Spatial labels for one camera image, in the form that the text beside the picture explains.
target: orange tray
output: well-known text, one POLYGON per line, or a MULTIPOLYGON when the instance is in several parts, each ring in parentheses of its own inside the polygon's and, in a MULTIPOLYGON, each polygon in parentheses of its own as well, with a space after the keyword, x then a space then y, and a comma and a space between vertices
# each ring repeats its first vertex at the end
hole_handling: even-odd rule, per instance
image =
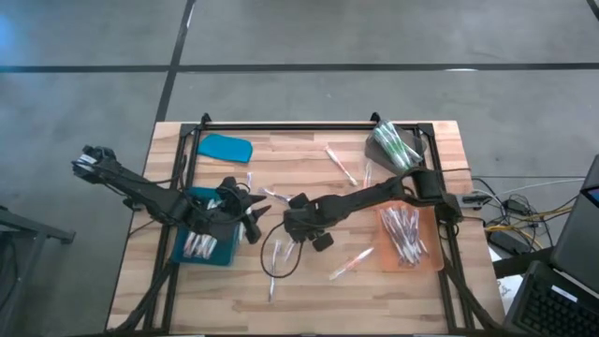
POLYGON ((441 240, 439 239, 439 232, 437 229, 437 222, 434 217, 434 208, 425 207, 418 208, 420 212, 420 239, 424 242, 424 245, 429 251, 429 255, 422 255, 420 257, 420 263, 415 267, 407 265, 400 265, 400 257, 395 249, 393 241, 389 237, 385 227, 383 226, 383 219, 381 217, 381 211, 389 207, 401 209, 406 207, 410 214, 415 209, 403 201, 389 201, 384 204, 377 206, 376 209, 376 246, 379 251, 381 260, 381 269, 384 272, 394 271, 440 271, 444 267, 443 253, 441 251, 441 240))

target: concrete floor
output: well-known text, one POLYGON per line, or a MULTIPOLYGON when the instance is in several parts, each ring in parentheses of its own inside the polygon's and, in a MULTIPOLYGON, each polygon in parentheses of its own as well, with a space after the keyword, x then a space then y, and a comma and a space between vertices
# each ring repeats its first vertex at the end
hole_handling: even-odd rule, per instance
MULTIPOLYGON (((0 4, 0 66, 167 65, 185 0, 0 4)), ((198 0, 182 64, 599 62, 598 32, 584 0, 198 0)), ((101 144, 141 171, 165 78, 0 74, 0 204, 77 231, 46 247, 20 335, 103 329, 131 213, 69 161, 101 144)), ((458 120, 473 175, 500 192, 556 180, 519 176, 586 174, 597 82, 599 71, 180 74, 167 120, 458 120)), ((546 210, 579 187, 521 194, 546 210)))

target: white cable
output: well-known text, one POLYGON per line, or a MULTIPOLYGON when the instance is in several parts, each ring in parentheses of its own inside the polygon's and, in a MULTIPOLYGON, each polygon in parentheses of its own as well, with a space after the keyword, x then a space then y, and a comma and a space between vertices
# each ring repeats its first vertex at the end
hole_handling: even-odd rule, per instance
POLYGON ((508 193, 512 193, 512 192, 516 192, 516 191, 521 191, 521 190, 527 189, 527 188, 533 188, 533 187, 539 187, 539 186, 546 186, 546 185, 551 185, 551 184, 555 184, 555 183, 575 183, 575 182, 582 182, 582 181, 584 181, 584 178, 562 180, 562 181, 557 181, 557 182, 535 183, 535 184, 532 184, 532 185, 526 185, 526 186, 522 186, 522 187, 514 188, 514 189, 511 189, 511 190, 500 192, 500 193, 496 194, 495 197, 502 196, 504 194, 508 194, 508 193))
POLYGON ((497 198, 497 196, 494 196, 493 194, 491 194, 487 191, 483 191, 483 190, 474 189, 473 191, 482 193, 484 195, 487 195, 487 196, 493 198, 493 200, 495 200, 495 202, 497 202, 499 204, 499 210, 502 212, 502 216, 507 216, 507 214, 505 214, 504 205, 502 205, 502 202, 499 200, 499 198, 497 198))

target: wooden table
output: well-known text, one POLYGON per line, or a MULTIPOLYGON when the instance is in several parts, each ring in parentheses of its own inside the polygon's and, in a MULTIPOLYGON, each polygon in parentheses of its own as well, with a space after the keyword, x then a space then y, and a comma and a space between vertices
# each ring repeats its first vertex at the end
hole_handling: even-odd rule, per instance
MULTIPOLYGON (((468 168, 458 124, 448 121, 433 122, 433 125, 443 169, 468 168)), ((147 179, 170 177, 179 129, 180 123, 156 125, 145 170, 147 179)), ((287 195, 305 192, 309 198, 355 191, 356 187, 348 183, 323 151, 326 145, 337 154, 359 183, 364 176, 366 131, 219 133, 250 140, 254 145, 252 160, 244 165, 199 156, 194 185, 215 187, 226 176, 234 176, 238 181, 245 182, 246 173, 253 172, 254 191, 258 187, 268 187, 287 195)), ((472 191, 468 170, 444 174, 449 193, 465 194, 472 191)), ((374 182, 383 181, 388 176, 387 172, 375 165, 374 182)), ((265 234, 282 221, 285 205, 273 198, 267 198, 262 203, 272 205, 272 209, 258 223, 263 240, 265 234)), ((465 215, 477 216, 477 213, 465 211, 465 215)), ((148 220, 147 214, 136 214, 132 229, 148 220)), ((128 241, 110 311, 109 328, 120 324, 148 289, 159 229, 159 224, 152 224, 128 241)), ((171 332, 445 332, 446 320, 439 280, 434 271, 380 272, 375 251, 355 271, 334 282, 329 281, 329 274, 333 270, 349 257, 373 245, 374 232, 374 213, 365 210, 352 214, 331 229, 335 244, 325 252, 317 253, 310 244, 306 245, 296 273, 277 281, 274 303, 268 303, 270 279, 260 268, 261 242, 255 245, 243 242, 234 265, 229 268, 181 265, 171 332)), ((288 236, 281 229, 275 231, 271 239, 270 245, 274 239, 280 239, 285 244, 288 236)), ((462 222, 458 242, 468 286, 491 316, 501 322, 504 311, 480 222, 462 222)), ((452 299, 460 321, 460 303, 453 287, 452 299)), ((158 303, 163 301, 164 294, 158 303)), ((157 314, 158 317, 162 315, 160 304, 157 314)))

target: blue tray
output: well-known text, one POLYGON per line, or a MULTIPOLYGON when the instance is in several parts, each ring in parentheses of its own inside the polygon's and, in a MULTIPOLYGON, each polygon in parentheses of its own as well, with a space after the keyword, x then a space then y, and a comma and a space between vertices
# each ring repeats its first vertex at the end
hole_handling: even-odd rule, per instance
MULTIPOLYGON (((216 194, 216 190, 213 188, 205 187, 192 187, 189 189, 189 193, 195 195, 202 200, 220 199, 216 194)), ((203 257, 185 257, 183 255, 183 247, 187 240, 187 234, 189 230, 179 228, 177 231, 177 239, 175 240, 175 246, 172 251, 172 259, 179 263, 197 263, 197 264, 209 264, 213 266, 230 266, 233 263, 233 257, 237 251, 239 245, 239 226, 235 227, 235 231, 231 236, 231 239, 223 241, 219 240, 212 251, 212 255, 209 259, 203 257)))

